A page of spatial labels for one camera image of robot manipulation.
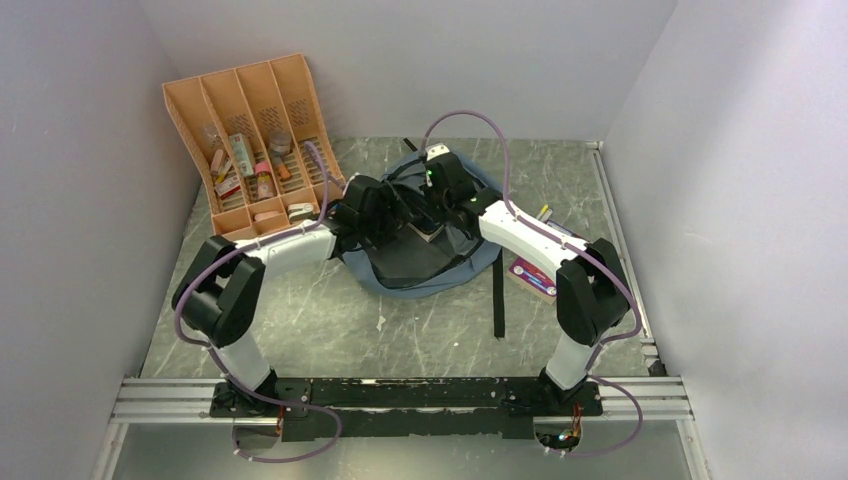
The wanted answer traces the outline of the blue grey student backpack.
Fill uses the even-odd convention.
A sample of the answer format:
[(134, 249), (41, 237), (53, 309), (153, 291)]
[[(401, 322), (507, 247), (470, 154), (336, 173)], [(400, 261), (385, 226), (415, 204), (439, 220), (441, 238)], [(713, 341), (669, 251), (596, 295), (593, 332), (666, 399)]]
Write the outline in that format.
[[(463, 285), (491, 266), (502, 266), (503, 249), (489, 241), (472, 238), (441, 219), (423, 192), (425, 186), (424, 152), (404, 156), (375, 178), (393, 185), (410, 205), (411, 222), (432, 222), (444, 230), (432, 242), (425, 242), (408, 224), (397, 241), (381, 249), (342, 252), (336, 242), (335, 255), (366, 289), (401, 299), (434, 295)], [(462, 154), (457, 154), (465, 168), (486, 186), (501, 192), (500, 186), (483, 170)], [(337, 203), (331, 219), (337, 234)]]

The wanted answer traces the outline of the white marker yellow cap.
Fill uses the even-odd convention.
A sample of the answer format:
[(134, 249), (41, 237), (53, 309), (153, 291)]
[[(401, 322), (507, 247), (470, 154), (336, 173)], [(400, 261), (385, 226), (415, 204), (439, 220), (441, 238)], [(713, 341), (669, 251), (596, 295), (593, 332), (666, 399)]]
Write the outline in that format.
[(538, 219), (541, 223), (543, 223), (543, 224), (547, 225), (547, 224), (548, 224), (548, 222), (550, 221), (550, 219), (551, 219), (551, 217), (552, 217), (553, 213), (554, 213), (554, 210), (553, 210), (553, 209), (552, 209), (552, 208), (551, 208), (548, 204), (546, 204), (546, 205), (544, 205), (544, 206), (543, 206), (543, 208), (542, 208), (542, 209), (541, 209), (541, 211), (539, 212), (539, 215), (537, 216), (537, 219)]

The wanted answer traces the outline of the purple picture book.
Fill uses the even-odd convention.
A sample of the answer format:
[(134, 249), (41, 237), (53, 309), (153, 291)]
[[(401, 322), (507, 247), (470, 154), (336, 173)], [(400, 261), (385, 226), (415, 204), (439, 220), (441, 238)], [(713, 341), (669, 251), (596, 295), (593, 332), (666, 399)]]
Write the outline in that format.
[(518, 257), (510, 264), (508, 277), (547, 304), (553, 304), (557, 299), (555, 280), (524, 258)]

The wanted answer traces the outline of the dark blue hardcover book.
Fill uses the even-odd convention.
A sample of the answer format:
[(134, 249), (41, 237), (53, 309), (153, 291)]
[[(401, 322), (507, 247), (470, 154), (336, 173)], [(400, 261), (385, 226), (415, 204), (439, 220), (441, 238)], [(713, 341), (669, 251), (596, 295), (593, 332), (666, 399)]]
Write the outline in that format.
[(408, 227), (425, 242), (432, 242), (444, 230), (444, 226), (432, 222), (411, 222)]

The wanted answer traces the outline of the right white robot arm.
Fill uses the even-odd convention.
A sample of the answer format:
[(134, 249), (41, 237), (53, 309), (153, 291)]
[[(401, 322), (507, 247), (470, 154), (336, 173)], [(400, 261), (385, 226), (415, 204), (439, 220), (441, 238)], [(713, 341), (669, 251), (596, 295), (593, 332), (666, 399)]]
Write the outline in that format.
[(576, 403), (577, 386), (607, 331), (636, 309), (615, 246), (567, 235), (526, 214), (502, 192), (481, 187), (443, 144), (428, 148), (424, 158), (424, 192), (442, 219), (472, 238), (512, 251), (554, 281), (562, 334), (542, 370), (547, 381), (539, 398), (548, 412), (565, 413)]

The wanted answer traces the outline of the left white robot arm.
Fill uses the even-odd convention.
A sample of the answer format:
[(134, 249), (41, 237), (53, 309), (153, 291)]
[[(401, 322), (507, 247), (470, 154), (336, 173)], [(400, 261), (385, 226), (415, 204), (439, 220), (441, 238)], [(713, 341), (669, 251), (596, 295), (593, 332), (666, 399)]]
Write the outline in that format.
[(383, 246), (411, 216), (395, 187), (357, 176), (340, 199), (295, 227), (242, 242), (209, 238), (173, 297), (178, 337), (208, 352), (249, 414), (268, 413), (278, 396), (277, 375), (250, 332), (266, 276)]

